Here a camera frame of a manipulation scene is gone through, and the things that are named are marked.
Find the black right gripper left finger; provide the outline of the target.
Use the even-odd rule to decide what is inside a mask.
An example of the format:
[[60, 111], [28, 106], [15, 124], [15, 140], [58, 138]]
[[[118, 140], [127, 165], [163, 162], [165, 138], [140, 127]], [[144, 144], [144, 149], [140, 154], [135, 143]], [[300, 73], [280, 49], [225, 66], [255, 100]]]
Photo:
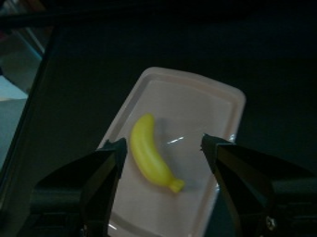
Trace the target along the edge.
[[37, 182], [17, 237], [108, 237], [126, 154], [126, 139], [106, 142]]

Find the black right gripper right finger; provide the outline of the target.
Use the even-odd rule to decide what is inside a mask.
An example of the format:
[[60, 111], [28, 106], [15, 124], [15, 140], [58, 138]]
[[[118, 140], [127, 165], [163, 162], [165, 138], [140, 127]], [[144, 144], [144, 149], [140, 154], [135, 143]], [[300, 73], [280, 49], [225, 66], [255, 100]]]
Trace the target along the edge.
[[207, 134], [201, 149], [237, 237], [317, 237], [317, 175]]

